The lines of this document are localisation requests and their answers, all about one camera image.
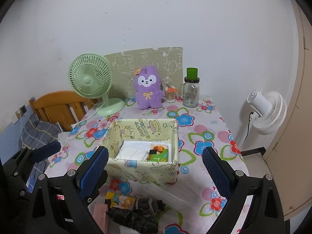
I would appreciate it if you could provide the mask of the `pink mask packet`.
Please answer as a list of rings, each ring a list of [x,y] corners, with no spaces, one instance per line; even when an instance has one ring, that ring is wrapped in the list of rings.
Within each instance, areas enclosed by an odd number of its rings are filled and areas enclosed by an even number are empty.
[[[108,205],[104,203],[95,203],[93,218],[103,233],[108,233]]]

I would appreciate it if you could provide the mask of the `yellow cartoon tissue pack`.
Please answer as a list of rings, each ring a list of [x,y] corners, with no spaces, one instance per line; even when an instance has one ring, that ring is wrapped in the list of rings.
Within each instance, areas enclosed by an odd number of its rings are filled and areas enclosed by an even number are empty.
[[[135,198],[128,197],[122,194],[117,194],[114,192],[107,192],[105,197],[105,204],[109,208],[120,208],[126,210],[132,210],[135,205]]]

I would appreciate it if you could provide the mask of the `black plastic bag roll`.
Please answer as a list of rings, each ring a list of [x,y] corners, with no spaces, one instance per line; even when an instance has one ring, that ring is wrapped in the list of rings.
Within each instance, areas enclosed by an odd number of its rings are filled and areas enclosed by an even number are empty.
[[[130,228],[138,233],[158,233],[159,224],[151,217],[145,217],[137,210],[127,210],[112,207],[106,214],[111,220],[121,226]]]

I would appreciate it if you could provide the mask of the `white towel pack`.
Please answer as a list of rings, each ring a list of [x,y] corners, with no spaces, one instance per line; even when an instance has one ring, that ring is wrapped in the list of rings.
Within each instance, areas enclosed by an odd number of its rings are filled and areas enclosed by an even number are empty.
[[[150,145],[150,142],[144,141],[124,141],[115,159],[146,161]]]

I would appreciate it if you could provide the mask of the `grey drawstring pouch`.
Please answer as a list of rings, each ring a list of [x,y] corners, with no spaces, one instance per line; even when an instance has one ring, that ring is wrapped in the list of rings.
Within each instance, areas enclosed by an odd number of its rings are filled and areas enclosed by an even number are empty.
[[[133,210],[137,211],[145,217],[154,217],[164,212],[166,204],[162,200],[151,197],[137,197],[133,206]]]

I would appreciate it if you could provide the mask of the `clear plastic bag bundle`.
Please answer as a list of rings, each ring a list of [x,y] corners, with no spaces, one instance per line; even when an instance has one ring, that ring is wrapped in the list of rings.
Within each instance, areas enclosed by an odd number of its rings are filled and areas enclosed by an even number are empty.
[[[156,185],[148,185],[146,191],[149,195],[156,199],[162,200],[167,206],[171,206],[175,210],[182,210],[188,206],[188,202],[180,196],[164,190]]]

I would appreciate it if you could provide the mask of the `grey plaid pillow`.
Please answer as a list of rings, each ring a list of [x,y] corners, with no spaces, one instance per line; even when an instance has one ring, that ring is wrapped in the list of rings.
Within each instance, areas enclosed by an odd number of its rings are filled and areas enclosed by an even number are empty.
[[[42,121],[33,113],[21,126],[19,146],[29,149],[41,148],[50,142],[57,141],[60,133],[61,130],[58,125]]]

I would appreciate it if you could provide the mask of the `beige door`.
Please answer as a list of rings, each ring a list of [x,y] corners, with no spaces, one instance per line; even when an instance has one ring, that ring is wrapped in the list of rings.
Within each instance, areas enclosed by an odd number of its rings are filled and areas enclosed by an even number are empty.
[[[311,24],[291,0],[298,32],[298,68],[284,124],[264,155],[274,178],[284,219],[311,206]]]

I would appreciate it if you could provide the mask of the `floral tablecloth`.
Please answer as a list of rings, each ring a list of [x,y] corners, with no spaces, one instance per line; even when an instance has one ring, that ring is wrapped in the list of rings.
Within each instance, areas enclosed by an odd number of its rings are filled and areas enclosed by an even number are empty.
[[[212,147],[221,159],[228,161],[235,170],[244,172],[247,167],[221,114],[208,97],[200,100],[198,107],[184,107],[181,101],[163,103],[159,109],[139,110],[134,99],[127,99],[125,107],[110,116],[88,112],[83,121],[70,132],[59,135],[60,152],[49,158],[48,177],[62,176],[77,169],[89,159],[102,141],[109,126],[123,119],[165,119],[178,123],[178,175],[174,183],[140,183],[108,175],[102,195],[114,192],[128,197],[153,197],[146,187],[156,185],[180,196],[188,202],[182,210],[167,206],[156,216],[162,233],[206,233],[225,206],[226,199],[215,187],[202,163],[206,147]]]

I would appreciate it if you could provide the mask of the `green desk fan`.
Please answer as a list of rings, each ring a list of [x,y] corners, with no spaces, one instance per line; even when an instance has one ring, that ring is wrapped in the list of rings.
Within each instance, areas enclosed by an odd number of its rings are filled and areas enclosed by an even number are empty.
[[[119,98],[109,98],[113,75],[109,61],[98,54],[86,53],[78,56],[70,65],[69,82],[73,90],[87,99],[99,99],[96,114],[109,116],[120,112],[125,103]]]

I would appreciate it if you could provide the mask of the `yellow cartoon fabric box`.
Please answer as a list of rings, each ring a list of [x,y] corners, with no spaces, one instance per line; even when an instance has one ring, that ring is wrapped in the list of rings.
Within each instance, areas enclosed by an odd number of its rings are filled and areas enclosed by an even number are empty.
[[[123,119],[100,142],[108,149],[111,177],[140,183],[174,183],[178,175],[178,123],[172,118]]]

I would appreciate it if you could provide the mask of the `white floor fan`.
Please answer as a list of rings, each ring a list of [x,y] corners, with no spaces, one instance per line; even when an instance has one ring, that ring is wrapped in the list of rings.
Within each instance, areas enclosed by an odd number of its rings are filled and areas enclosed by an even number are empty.
[[[275,133],[285,120],[287,103],[277,91],[262,94],[253,90],[247,97],[248,104],[254,109],[252,126],[260,135]]]

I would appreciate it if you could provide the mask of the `purple plush toy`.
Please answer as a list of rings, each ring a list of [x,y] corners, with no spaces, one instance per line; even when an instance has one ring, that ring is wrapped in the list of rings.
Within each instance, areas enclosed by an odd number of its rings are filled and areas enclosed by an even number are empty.
[[[155,66],[146,66],[135,72],[134,88],[137,108],[140,110],[162,107],[164,92],[161,89],[161,77]]]

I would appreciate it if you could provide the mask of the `cotton swab container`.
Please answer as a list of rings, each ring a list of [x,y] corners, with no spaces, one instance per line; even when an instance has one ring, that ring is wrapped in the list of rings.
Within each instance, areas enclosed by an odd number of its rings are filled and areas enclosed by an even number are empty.
[[[174,86],[166,84],[165,86],[165,99],[166,102],[171,103],[175,101],[178,90]]]

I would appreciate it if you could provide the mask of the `glass mug jar green lid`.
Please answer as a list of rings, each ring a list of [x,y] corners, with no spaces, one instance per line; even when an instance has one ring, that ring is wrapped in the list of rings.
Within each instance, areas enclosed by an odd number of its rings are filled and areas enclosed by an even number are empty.
[[[196,108],[199,103],[199,85],[198,69],[187,68],[183,83],[179,86],[179,94],[183,98],[183,105],[189,108]]]

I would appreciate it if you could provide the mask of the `green cartoon cardboard panel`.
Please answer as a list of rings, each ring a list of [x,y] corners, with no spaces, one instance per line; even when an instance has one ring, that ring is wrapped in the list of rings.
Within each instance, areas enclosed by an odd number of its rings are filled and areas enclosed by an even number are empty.
[[[109,91],[111,98],[134,98],[133,86],[135,71],[146,66],[155,66],[160,77],[161,86],[179,88],[183,82],[183,48],[163,47],[131,50],[107,54],[113,75],[113,83]]]

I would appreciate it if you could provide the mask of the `wall power outlet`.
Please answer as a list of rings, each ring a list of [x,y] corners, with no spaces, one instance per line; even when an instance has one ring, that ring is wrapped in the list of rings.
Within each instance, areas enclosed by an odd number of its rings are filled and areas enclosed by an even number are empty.
[[[21,112],[22,115],[25,114],[25,113],[27,112],[27,108],[26,108],[25,105],[23,105],[23,106],[20,108],[20,112]]]

